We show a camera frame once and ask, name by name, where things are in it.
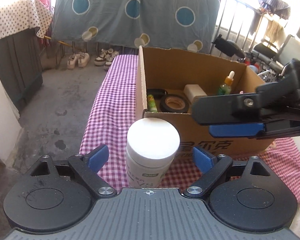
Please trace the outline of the polka dot cloth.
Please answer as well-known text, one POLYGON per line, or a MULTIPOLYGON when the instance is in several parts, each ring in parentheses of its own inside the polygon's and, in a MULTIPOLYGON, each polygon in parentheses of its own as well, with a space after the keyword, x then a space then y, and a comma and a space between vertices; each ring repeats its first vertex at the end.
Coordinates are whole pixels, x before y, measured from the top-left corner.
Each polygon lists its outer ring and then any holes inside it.
POLYGON ((52 22, 52 12, 40 0, 18 0, 0 8, 0 39, 27 29, 43 38, 52 22))

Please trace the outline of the black tape roll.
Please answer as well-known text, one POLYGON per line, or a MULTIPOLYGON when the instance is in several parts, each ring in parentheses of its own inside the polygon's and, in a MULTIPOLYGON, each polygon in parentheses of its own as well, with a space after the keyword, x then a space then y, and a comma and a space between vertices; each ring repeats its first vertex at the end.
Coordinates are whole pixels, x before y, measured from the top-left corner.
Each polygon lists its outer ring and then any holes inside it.
POLYGON ((167 113, 187 113, 189 110, 188 101, 177 94, 166 94, 160 100, 160 110, 167 113))

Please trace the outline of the green dropper bottle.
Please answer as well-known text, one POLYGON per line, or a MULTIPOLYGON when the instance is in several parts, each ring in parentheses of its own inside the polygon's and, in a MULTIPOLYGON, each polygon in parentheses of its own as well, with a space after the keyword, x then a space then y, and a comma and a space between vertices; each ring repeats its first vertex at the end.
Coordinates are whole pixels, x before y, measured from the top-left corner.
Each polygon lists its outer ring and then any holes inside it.
POLYGON ((231 93, 231 86, 234 81, 235 72, 232 70, 225 78, 222 85, 220 85, 217 95, 228 95, 231 93))

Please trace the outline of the dark sneaker pair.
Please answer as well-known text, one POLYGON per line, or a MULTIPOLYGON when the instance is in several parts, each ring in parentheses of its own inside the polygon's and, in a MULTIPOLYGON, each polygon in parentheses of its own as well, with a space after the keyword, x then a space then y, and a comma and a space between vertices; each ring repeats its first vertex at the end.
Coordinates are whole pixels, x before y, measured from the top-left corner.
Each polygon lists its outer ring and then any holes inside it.
POLYGON ((107 72, 117 56, 119 56, 119 52, 113 48, 107 50, 101 49, 100 54, 94 59, 94 65, 97 67, 103 67, 107 72))

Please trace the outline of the white sneaker pair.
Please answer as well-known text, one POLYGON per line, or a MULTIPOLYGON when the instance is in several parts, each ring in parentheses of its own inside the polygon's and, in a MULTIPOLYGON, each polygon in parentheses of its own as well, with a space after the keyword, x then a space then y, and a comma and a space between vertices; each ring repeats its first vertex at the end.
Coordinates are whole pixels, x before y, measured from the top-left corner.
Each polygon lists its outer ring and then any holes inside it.
POLYGON ((69 56, 67 60, 67 68, 74 69, 76 66, 79 68, 84 68, 87 66, 90 60, 90 55, 88 53, 80 52, 69 56))

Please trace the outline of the pink checkered tablecloth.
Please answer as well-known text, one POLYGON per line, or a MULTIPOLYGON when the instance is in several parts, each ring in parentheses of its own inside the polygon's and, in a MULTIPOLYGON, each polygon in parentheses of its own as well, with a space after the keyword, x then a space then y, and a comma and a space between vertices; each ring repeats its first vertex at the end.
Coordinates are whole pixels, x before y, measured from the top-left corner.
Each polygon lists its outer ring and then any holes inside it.
MULTIPOLYGON (((109 159, 98 175, 120 191, 126 180, 126 137, 135 121, 135 89, 138 56, 115 58, 96 95, 79 150, 88 154, 100 144, 109 159)), ((300 151, 292 138, 276 139, 259 156, 282 179, 300 202, 300 151)))

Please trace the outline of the black cylindrical tube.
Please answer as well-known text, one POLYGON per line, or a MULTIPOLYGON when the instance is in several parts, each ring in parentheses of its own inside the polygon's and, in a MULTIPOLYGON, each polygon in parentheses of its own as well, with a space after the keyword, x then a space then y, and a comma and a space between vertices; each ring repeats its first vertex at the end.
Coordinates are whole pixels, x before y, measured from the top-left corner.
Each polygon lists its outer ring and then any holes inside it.
POLYGON ((168 92, 161 88, 150 88, 147 89, 147 99, 152 96, 154 100, 161 100, 168 92))

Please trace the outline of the white power adapter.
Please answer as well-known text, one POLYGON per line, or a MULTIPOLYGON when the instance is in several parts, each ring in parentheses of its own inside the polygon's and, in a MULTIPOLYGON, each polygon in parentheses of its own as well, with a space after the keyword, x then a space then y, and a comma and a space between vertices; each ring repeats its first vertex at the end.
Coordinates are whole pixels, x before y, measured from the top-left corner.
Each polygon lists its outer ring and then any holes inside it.
POLYGON ((192 105, 198 98, 206 97, 207 94, 198 84, 188 84, 184 87, 184 94, 192 105))

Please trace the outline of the white supplement bottle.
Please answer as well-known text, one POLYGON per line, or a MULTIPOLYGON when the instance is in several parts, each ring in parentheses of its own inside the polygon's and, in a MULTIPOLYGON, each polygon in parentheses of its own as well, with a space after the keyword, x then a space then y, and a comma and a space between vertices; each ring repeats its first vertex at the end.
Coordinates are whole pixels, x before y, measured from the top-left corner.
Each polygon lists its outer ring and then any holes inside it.
POLYGON ((180 135, 168 121, 142 118, 127 132, 126 174, 130 187, 157 187, 179 149, 180 135))

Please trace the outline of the brown cardboard box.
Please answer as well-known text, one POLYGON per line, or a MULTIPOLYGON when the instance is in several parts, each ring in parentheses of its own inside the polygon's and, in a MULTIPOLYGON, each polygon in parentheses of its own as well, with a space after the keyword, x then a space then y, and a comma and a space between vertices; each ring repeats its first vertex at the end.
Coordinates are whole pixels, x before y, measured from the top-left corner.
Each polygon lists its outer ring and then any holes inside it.
POLYGON ((170 122, 180 135, 177 159, 191 159, 195 146, 212 154, 223 153, 235 158, 258 155, 273 143, 272 139, 214 138, 209 128, 197 124, 189 113, 147 110, 146 90, 149 88, 182 95, 186 85, 199 85, 207 95, 213 96, 231 71, 235 72, 233 92, 250 93, 264 83, 243 63, 179 49, 141 47, 136 74, 136 118, 160 118, 170 122))

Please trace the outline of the wheelchair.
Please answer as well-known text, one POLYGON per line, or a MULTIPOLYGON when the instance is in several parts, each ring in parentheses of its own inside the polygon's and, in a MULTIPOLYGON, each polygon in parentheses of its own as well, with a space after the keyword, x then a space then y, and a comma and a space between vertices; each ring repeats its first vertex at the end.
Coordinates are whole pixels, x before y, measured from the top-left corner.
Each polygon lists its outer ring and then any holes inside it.
POLYGON ((292 60, 300 61, 300 28, 296 36, 288 35, 280 48, 262 40, 244 55, 246 64, 257 68, 256 74, 264 82, 277 81, 286 65, 292 60))

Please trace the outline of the green lip balm tube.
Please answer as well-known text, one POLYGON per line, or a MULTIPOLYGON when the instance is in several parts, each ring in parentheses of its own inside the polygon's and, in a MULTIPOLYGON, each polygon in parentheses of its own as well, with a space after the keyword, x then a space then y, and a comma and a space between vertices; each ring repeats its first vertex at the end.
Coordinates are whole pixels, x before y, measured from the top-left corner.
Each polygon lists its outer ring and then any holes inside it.
POLYGON ((155 103, 155 99, 154 99, 154 96, 152 94, 147 95, 147 106, 148 106, 148 110, 150 112, 154 112, 154 113, 158 112, 157 106, 156 106, 156 103, 155 103))

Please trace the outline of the blue patterned sheet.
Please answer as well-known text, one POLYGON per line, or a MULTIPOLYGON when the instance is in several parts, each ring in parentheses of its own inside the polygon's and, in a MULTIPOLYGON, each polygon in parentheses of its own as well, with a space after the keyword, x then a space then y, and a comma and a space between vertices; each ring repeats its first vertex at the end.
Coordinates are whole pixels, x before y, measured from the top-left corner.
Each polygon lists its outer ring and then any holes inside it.
POLYGON ((52 38, 208 53, 221 0, 56 0, 52 38))

